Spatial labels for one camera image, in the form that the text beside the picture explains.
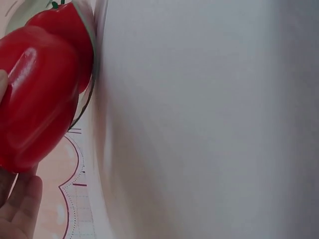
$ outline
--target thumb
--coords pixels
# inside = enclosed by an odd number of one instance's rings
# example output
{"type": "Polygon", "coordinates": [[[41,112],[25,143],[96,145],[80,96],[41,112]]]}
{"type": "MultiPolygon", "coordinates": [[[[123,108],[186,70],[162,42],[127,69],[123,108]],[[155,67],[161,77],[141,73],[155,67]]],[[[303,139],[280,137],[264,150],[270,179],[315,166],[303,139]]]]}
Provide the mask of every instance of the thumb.
{"type": "Polygon", "coordinates": [[[8,75],[4,70],[0,70],[0,101],[2,100],[8,86],[8,75]]]}

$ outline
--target white wall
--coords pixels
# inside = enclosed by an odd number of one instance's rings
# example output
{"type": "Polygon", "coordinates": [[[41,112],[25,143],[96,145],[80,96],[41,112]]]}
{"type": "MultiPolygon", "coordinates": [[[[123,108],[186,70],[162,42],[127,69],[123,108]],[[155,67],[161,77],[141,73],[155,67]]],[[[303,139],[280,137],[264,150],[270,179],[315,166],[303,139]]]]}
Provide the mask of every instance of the white wall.
{"type": "Polygon", "coordinates": [[[89,112],[116,238],[319,237],[318,16],[109,0],[89,112]]]}

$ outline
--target hand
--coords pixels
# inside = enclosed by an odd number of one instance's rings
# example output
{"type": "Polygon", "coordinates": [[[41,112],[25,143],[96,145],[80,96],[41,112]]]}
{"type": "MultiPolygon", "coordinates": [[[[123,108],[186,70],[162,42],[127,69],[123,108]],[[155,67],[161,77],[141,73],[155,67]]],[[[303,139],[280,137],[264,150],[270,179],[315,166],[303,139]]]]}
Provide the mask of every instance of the hand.
{"type": "MultiPolygon", "coordinates": [[[[8,84],[0,70],[0,101],[8,84]]],[[[42,180],[36,167],[17,176],[0,168],[0,239],[32,239],[42,197],[42,180]]]]}

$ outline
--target green stem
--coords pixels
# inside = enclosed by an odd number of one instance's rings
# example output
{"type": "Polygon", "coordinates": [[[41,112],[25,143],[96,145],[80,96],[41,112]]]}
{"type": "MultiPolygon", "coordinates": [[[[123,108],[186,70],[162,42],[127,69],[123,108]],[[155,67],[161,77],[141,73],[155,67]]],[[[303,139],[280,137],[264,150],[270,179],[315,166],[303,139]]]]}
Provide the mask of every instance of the green stem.
{"type": "Polygon", "coordinates": [[[58,9],[59,8],[59,4],[56,1],[52,2],[52,8],[53,9],[58,9]]]}
{"type": "MultiPolygon", "coordinates": [[[[59,8],[59,4],[56,1],[53,1],[51,4],[52,4],[53,9],[59,8]]],[[[65,4],[65,0],[61,0],[61,5],[63,5],[63,4],[65,4]]]]}

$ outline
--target red toy tomato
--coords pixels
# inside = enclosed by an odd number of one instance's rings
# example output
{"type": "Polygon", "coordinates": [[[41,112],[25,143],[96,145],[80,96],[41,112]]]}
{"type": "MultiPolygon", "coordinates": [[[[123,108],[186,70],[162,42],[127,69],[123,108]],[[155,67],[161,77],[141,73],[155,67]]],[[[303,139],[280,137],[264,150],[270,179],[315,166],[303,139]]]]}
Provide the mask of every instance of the red toy tomato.
{"type": "Polygon", "coordinates": [[[46,31],[61,36],[68,41],[77,51],[80,60],[79,93],[83,92],[91,79],[93,68],[93,47],[79,14],[73,3],[55,6],[50,10],[45,10],[32,17],[28,25],[39,26],[46,31]]]}
{"type": "Polygon", "coordinates": [[[20,173],[41,161],[72,123],[78,55],[62,38],[25,26],[0,40],[0,69],[9,75],[0,103],[0,165],[20,173]]]}

